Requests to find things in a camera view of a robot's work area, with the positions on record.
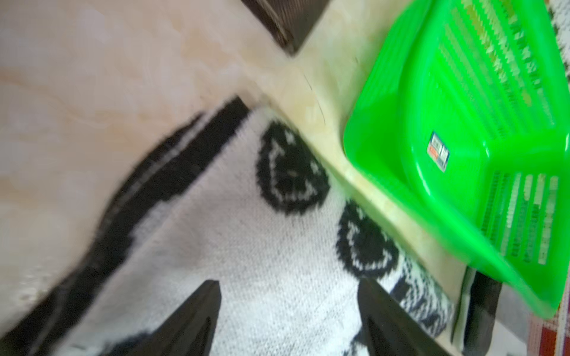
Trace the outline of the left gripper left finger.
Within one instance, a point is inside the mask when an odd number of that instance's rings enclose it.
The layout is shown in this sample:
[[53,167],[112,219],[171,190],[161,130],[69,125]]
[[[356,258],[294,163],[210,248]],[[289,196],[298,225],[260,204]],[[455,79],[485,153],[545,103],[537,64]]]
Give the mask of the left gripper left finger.
[[154,332],[142,332],[106,348],[103,355],[208,355],[222,294],[216,280],[203,282]]

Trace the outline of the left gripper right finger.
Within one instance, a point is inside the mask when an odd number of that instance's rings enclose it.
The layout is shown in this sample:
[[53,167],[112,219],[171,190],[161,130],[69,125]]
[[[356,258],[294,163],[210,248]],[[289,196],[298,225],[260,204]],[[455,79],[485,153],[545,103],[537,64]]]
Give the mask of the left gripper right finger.
[[374,280],[359,282],[362,334],[370,355],[447,355]]

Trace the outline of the grey black checked scarf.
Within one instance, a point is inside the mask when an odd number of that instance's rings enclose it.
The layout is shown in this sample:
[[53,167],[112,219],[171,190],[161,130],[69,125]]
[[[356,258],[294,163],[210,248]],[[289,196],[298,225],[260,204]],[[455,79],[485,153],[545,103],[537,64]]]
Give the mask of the grey black checked scarf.
[[462,355],[526,355],[531,312],[510,286],[466,269],[451,342]]

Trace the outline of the black white smiley scarf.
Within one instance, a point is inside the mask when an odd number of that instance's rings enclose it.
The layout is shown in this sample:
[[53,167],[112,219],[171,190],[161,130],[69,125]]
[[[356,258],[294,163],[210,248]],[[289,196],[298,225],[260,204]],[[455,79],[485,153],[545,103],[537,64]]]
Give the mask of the black white smiley scarf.
[[269,108],[199,112],[108,201],[70,274],[1,337],[16,355],[125,355],[206,280],[214,355],[363,355],[359,281],[438,337],[454,305]]

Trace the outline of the green plastic basket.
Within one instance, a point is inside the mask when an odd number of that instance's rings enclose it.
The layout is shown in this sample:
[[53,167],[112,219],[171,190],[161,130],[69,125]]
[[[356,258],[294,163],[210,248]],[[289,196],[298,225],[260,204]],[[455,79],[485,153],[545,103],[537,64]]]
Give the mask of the green plastic basket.
[[[427,153],[436,132],[442,172]],[[344,129],[366,178],[553,317],[569,269],[569,86],[544,1],[413,1]]]

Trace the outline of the brown plaid fringed scarf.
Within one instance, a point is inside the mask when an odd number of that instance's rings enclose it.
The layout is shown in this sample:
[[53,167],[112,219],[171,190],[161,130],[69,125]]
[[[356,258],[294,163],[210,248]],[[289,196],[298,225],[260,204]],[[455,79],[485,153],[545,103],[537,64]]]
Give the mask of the brown plaid fringed scarf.
[[296,56],[327,9],[329,0],[242,0],[277,45]]

